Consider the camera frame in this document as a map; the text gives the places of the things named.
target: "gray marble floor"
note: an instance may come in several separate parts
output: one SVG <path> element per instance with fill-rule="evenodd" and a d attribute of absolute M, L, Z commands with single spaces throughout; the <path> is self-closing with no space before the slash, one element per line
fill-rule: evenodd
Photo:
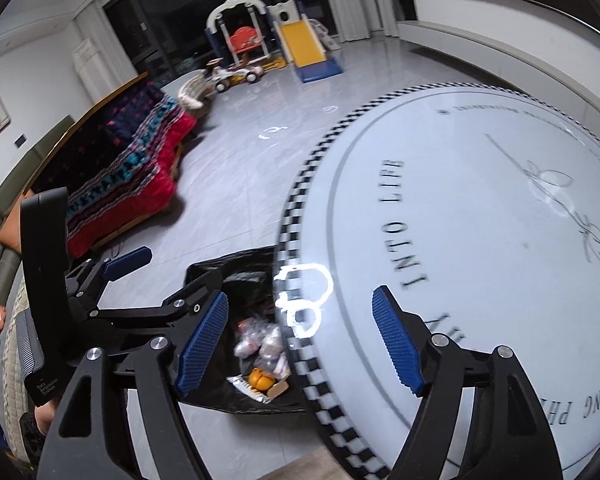
<path fill-rule="evenodd" d="M 349 43 L 336 56 L 343 75 L 303 85 L 288 67 L 215 99 L 182 160 L 179 207 L 123 235 L 106 254 L 146 245 L 153 261 L 111 283 L 101 306 L 158 305 L 182 286 L 189 264 L 273 244 L 302 162 L 354 108 L 407 86 L 485 82 L 451 60 L 412 50 L 393 38 Z M 305 415 L 257 417 L 182 409 L 214 480 L 254 480 L 320 445 Z M 142 473 L 157 479 L 134 392 L 128 410 Z"/>

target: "table covered with blanket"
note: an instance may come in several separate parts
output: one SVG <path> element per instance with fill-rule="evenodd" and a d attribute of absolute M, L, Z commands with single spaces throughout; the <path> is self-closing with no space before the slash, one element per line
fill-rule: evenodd
<path fill-rule="evenodd" d="M 68 189 L 71 256 L 169 204 L 175 150 L 195 124 L 174 98 L 142 79 L 78 125 L 31 187 Z"/>

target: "round table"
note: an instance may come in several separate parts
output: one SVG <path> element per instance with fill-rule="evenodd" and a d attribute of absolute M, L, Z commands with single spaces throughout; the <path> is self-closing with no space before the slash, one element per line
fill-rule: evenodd
<path fill-rule="evenodd" d="M 311 152 L 277 256 L 294 374 L 356 478 L 388 475 L 420 402 L 372 317 L 379 285 L 463 348 L 514 349 L 566 480 L 600 446 L 600 140 L 559 110 L 479 84 L 371 101 Z M 442 478 L 458 474 L 472 399 Z"/>

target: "metal screw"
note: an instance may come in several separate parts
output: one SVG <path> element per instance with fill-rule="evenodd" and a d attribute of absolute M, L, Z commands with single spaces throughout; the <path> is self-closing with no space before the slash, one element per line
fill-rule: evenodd
<path fill-rule="evenodd" d="M 155 337 L 151 339 L 151 348 L 154 350 L 162 350 L 169 343 L 168 339 L 165 337 Z"/>
<path fill-rule="evenodd" d="M 446 346 L 449 344 L 449 338 L 443 334 L 434 334 L 431 338 L 431 342 L 435 346 Z"/>
<path fill-rule="evenodd" d="M 508 346 L 498 346 L 498 355 L 505 359 L 509 359 L 513 357 L 513 350 Z"/>
<path fill-rule="evenodd" d="M 91 348 L 87 350 L 87 359 L 89 361 L 95 361 L 96 359 L 99 359 L 101 355 L 102 350 L 100 348 Z"/>

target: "black and white checkered pattern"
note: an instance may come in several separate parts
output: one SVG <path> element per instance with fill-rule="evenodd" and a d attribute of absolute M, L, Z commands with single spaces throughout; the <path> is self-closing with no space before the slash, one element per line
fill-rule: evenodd
<path fill-rule="evenodd" d="M 577 124 L 585 130 L 600 144 L 600 139 L 595 134 L 572 117 L 569 117 L 551 105 L 547 105 L 538 99 L 515 90 L 473 83 L 438 83 L 413 86 L 390 92 L 347 114 L 343 120 L 325 134 L 310 153 L 309 158 L 304 162 L 304 167 L 298 174 L 298 177 L 296 177 L 289 199 L 286 202 L 281 222 L 278 246 L 276 248 L 278 268 L 297 265 L 301 262 L 299 247 L 304 203 L 315 172 L 333 141 L 357 119 L 373 108 L 403 95 L 435 88 L 483 88 L 518 95 L 558 112 L 571 123 Z M 285 291 L 290 300 L 301 299 L 302 291 L 299 281 L 298 272 L 290 272 L 286 280 L 276 282 L 276 291 Z M 352 421 L 347 416 L 343 407 L 340 406 L 337 395 L 330 387 L 326 371 L 320 365 L 318 352 L 312 338 L 299 339 L 293 335 L 292 331 L 288 331 L 285 334 L 285 339 L 290 350 L 291 362 L 296 378 L 298 378 L 311 410 L 320 421 L 323 430 L 326 432 L 333 446 L 338 450 L 336 458 L 340 460 L 343 466 L 346 466 L 350 474 L 353 472 L 355 474 L 354 477 L 357 479 L 382 480 L 387 478 L 391 470 L 387 464 L 374 454 L 364 439 L 356 432 Z"/>

